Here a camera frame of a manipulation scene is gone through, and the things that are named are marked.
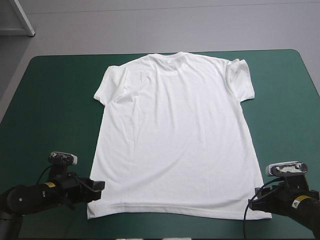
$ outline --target t-shirt sleeve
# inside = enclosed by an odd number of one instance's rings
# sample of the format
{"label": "t-shirt sleeve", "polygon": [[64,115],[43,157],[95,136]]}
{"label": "t-shirt sleeve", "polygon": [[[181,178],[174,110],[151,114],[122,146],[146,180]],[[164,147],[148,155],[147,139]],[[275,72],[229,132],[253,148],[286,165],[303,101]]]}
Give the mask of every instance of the t-shirt sleeve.
{"label": "t-shirt sleeve", "polygon": [[249,67],[245,60],[228,61],[225,78],[229,90],[240,102],[255,98]]}
{"label": "t-shirt sleeve", "polygon": [[112,99],[124,91],[127,68],[119,66],[109,66],[104,73],[100,87],[93,98],[106,106]]}

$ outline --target white t-shirt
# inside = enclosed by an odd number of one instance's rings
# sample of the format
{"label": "white t-shirt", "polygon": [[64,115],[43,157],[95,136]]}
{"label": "white t-shirt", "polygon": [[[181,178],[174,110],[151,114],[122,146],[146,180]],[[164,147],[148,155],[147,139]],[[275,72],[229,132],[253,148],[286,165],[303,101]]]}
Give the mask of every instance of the white t-shirt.
{"label": "white t-shirt", "polygon": [[[89,219],[123,212],[243,219],[263,185],[241,101],[253,99],[245,60],[179,52],[110,66],[90,178],[105,181]],[[251,211],[247,219],[271,218]]]}

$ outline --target black cable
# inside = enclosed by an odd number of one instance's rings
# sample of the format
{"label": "black cable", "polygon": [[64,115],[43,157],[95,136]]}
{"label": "black cable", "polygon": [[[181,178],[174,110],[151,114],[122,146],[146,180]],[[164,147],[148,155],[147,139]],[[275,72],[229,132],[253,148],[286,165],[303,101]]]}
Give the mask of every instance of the black cable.
{"label": "black cable", "polygon": [[38,181],[36,182],[36,184],[39,184],[40,179],[42,178],[42,176],[43,176],[43,175],[45,174],[45,172],[46,172],[49,168],[51,168],[51,167],[52,167],[52,165],[48,166],[45,170],[43,170],[43,172],[42,172],[41,175],[39,176]]}
{"label": "black cable", "polygon": [[247,211],[249,208],[250,203],[255,199],[256,196],[258,196],[259,193],[269,184],[275,183],[275,182],[280,182],[283,181],[282,177],[275,178],[271,181],[268,181],[267,183],[263,184],[262,187],[255,193],[255,195],[248,201],[248,204],[245,208],[244,215],[243,215],[243,238],[246,240],[247,239],[247,230],[246,230],[246,216],[247,216]]}

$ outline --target gray floor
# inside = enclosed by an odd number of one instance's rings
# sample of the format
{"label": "gray floor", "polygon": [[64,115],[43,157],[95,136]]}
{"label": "gray floor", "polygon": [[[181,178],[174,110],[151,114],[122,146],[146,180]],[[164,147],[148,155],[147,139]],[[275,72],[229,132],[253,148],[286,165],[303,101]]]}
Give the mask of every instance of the gray floor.
{"label": "gray floor", "polygon": [[20,0],[35,37],[0,37],[0,120],[39,55],[295,49],[320,92],[320,2]]}

